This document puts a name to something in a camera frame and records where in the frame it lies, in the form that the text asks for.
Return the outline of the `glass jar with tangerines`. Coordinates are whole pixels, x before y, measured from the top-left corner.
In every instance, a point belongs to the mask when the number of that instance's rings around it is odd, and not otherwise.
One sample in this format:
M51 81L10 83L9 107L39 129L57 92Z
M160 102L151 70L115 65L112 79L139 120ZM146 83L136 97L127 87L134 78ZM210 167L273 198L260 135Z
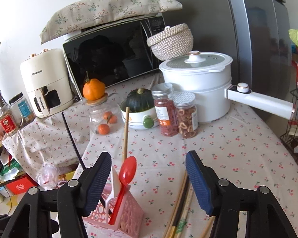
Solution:
M116 102L110 100L110 96L115 94L108 95L106 92L95 101L86 101L87 106L90 107L90 129L94 134L108 135L118 128L120 108Z

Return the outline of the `orange citrus fruit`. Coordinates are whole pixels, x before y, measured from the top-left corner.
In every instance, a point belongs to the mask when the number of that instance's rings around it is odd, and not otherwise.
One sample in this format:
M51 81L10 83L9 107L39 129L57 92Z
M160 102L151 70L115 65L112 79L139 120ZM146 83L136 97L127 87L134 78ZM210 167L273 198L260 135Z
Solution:
M90 101L100 99L105 94L105 84L98 79L90 79L86 72L86 80L83 86L83 96Z

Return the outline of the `white electric cooking pot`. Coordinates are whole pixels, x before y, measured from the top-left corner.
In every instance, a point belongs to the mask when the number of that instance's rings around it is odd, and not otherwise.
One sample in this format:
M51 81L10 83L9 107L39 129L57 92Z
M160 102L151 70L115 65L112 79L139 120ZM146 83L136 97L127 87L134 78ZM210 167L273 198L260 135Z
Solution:
M222 53L191 51L162 62L159 70L175 91L195 93L201 123L223 117L232 101L292 119L296 111L293 103L253 92L246 83L233 85L232 61L232 57Z

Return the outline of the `black microwave oven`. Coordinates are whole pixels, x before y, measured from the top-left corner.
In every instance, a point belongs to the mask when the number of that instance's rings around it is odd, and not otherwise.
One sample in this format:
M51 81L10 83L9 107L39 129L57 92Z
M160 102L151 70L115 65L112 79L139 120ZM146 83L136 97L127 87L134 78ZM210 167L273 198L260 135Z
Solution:
M155 71L160 61L147 39L165 28L161 13L137 16L80 31L63 44L74 94L83 98L86 79L106 87Z

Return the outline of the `floral cloth cover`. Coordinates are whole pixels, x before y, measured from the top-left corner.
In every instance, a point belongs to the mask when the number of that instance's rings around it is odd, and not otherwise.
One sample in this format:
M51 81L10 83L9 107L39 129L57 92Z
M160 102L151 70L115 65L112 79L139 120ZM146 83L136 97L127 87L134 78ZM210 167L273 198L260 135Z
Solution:
M125 18L181 9L177 0L81 0L53 14L40 34L41 43Z

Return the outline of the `black chopstick gold band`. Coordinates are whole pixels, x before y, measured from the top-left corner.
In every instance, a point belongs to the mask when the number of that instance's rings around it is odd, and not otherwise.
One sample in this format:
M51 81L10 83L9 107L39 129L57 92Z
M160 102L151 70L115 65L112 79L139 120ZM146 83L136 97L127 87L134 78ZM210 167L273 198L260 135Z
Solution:
M185 185L182 189L182 194L181 194L179 203L176 206L176 211L175 211L175 214L173 217L173 222L172 222L169 234L167 235L168 238L172 238L175 235L175 231L176 231L177 225L180 221L181 212L184 207L185 200L186 200L186 194L187 194L188 187L189 187L189 177L187 176Z
M80 154L79 154L79 151L78 151L78 149L77 149L77 147L76 147L75 141L74 141L74 139L73 139L73 137L72 137L72 135L71 135L71 132L70 132L69 126L68 126L68 124L67 124L65 115L64 115L63 112L61 112L61 115L62 115L62 119L63 119L64 125L65 125L65 127L66 127L66 131L67 131L67 133L68 133L68 137L69 137L69 139L70 139L70 141L71 141L72 147L73 147L73 149L74 149L74 151L75 151L75 153L76 153L76 156L77 156L77 158L78 158L78 160L79 160L79 163L80 163L82 169L85 170L85 169L86 169L85 164L83 163L83 160L82 160L82 158L81 158L81 156L80 156Z

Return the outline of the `woven lidded basket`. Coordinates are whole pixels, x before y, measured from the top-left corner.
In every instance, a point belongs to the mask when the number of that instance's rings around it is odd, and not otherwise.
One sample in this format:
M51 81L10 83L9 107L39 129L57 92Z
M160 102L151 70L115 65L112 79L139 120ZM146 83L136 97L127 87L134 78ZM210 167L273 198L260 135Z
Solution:
M194 38L187 24L167 26L147 39L147 45L160 61L186 55L193 48Z

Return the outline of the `dark green squash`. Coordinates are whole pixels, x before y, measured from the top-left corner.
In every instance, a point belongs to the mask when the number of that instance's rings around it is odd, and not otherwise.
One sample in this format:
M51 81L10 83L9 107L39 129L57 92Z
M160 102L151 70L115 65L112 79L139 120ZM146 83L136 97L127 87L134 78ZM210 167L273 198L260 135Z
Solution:
M132 90L126 98L126 106L131 112L143 112L154 107L151 90L138 88Z

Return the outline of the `thin brown chopstick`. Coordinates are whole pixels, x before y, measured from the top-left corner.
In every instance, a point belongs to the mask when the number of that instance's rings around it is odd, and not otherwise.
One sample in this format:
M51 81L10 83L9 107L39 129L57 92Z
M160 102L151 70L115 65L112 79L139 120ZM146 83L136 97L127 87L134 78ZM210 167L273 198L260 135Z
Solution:
M166 229L164 231L164 234L163 234L162 238L167 238L169 236L170 230L172 229L172 224L173 224L176 212L178 210L178 207L180 205L180 200L181 200L182 194L184 192L187 176L188 176L187 171L185 171L184 177L182 179L182 183L181 183L181 186L180 186L180 189L179 189L178 196L175 200L175 203L174 203L174 206L173 206L173 209L172 209L172 214L170 215L169 221L167 223L167 226L166 226Z

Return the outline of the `clear plastic bag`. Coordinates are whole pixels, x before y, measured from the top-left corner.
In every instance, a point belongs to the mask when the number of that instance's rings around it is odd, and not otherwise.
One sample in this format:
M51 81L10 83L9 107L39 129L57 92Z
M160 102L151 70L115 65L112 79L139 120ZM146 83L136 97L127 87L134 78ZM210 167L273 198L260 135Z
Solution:
M60 175L61 172L58 167L45 162L36 174L36 181L44 190L53 190L65 183Z

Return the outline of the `cream air fryer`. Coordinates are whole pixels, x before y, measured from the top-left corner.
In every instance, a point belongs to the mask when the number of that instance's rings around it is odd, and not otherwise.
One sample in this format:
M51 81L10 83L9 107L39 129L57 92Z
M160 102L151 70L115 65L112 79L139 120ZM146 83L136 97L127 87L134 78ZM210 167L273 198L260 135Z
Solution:
M49 117L73 104L68 70L63 51L45 49L20 65L23 83L39 118Z

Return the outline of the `white bowl green knob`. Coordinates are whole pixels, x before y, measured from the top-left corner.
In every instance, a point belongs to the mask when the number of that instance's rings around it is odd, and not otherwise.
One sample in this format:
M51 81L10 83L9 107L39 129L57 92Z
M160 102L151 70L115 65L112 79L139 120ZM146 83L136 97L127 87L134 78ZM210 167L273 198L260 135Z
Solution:
M148 130L158 127L159 122L156 114L156 109L152 108L143 112L132 112L129 110L129 128L134 130Z

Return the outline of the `red plastic spoon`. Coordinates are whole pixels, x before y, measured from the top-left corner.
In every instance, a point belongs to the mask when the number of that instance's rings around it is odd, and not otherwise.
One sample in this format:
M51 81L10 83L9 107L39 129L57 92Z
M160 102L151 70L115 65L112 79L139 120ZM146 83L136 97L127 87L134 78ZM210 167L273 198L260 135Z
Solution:
M110 225L114 225L116 222L116 218L126 191L127 186L132 182L135 172L137 169L137 160L134 156L130 156L126 158L122 164L122 167L119 172L119 181L121 183L121 189L116 201L116 204L114 206L113 213L110 217Z

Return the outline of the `white plastic spoon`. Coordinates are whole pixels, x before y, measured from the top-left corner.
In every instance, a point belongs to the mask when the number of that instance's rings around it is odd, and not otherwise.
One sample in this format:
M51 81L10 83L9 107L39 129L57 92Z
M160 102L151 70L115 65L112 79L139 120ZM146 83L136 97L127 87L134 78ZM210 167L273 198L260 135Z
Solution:
M106 208L106 220L107 223L109 223L109 209L110 209L110 201L112 199L114 199L120 192L121 189L121 183L119 180L119 176L116 172L116 169L114 167L112 167L111 169L111 192L109 194L109 196L107 197L107 199L105 200L105 208Z

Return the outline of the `pink perforated utensil holder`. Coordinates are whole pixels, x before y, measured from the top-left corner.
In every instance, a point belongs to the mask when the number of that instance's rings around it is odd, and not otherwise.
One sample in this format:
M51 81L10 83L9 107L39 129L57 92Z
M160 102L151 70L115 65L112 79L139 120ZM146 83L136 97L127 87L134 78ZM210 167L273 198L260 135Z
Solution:
M114 225L109 224L110 217L100 202L83 221L88 237L139 237L143 216L140 205L126 191Z

